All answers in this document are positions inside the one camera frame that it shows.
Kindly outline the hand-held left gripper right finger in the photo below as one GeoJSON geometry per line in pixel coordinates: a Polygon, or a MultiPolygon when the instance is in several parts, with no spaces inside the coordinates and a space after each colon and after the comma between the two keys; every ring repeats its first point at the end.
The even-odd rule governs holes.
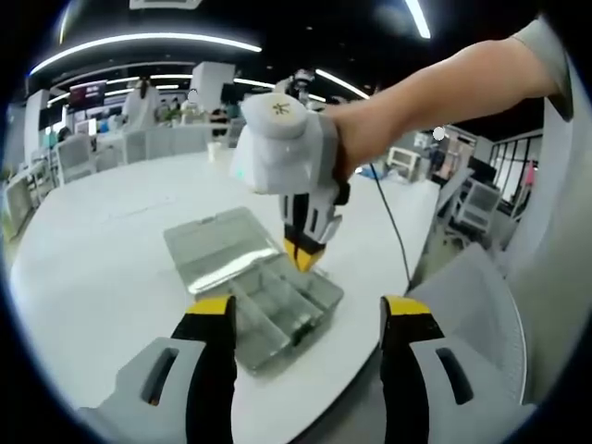
{"type": "Polygon", "coordinates": [[[380,307],[387,443],[501,443],[520,426],[498,369],[445,336],[425,304],[384,296],[380,307]]]}

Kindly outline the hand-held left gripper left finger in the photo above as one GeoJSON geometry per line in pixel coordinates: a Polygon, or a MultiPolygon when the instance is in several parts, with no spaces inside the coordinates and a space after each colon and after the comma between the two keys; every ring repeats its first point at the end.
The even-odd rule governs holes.
{"type": "Polygon", "coordinates": [[[117,442],[232,442],[236,305],[233,295],[202,298],[170,336],[155,339],[117,372],[117,442]]]}

